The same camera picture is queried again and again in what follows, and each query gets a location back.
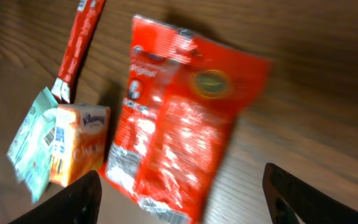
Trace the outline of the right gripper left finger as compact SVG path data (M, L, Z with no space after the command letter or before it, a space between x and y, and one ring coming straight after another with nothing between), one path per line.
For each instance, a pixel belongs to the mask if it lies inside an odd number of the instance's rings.
M99 174L92 170L9 224L96 224L101 196Z

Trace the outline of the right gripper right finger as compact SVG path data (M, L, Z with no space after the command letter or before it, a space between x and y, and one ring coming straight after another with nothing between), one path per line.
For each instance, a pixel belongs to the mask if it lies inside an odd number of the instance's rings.
M358 223L358 211L273 163L265 165L262 187L274 224Z

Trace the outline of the pale green wipes packet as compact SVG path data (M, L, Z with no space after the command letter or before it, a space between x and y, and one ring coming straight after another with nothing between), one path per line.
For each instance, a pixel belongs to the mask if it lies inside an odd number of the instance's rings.
M7 152L16 180L25 183L32 203L39 201L50 180L57 107L48 88L40 91Z

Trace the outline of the orange red snack pouch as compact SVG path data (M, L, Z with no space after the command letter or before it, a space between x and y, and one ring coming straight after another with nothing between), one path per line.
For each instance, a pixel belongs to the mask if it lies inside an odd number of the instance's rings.
M141 15L122 111L100 174L165 223L200 223L239 113L270 61Z

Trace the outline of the red snack stick packet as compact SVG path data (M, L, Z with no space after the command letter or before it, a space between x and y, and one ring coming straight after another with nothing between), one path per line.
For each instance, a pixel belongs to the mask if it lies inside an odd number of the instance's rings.
M72 103L75 80L89 47L105 0L80 0L52 95L61 103Z

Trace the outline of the small orange juice box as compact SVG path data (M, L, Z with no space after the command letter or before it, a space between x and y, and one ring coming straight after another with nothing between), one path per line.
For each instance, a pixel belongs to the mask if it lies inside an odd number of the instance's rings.
M60 104L57 108L50 181L66 187L104 161L111 109Z

